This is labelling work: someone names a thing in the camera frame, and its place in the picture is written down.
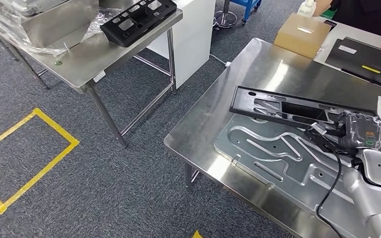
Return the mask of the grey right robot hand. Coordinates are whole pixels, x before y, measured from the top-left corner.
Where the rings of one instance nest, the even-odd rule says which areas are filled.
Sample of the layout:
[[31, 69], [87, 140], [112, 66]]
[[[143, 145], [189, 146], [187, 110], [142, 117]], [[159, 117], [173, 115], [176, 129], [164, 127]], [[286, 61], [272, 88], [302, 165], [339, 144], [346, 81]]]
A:
[[345, 111], [341, 114], [345, 135], [338, 144], [346, 150], [381, 148], [381, 119], [362, 113]]

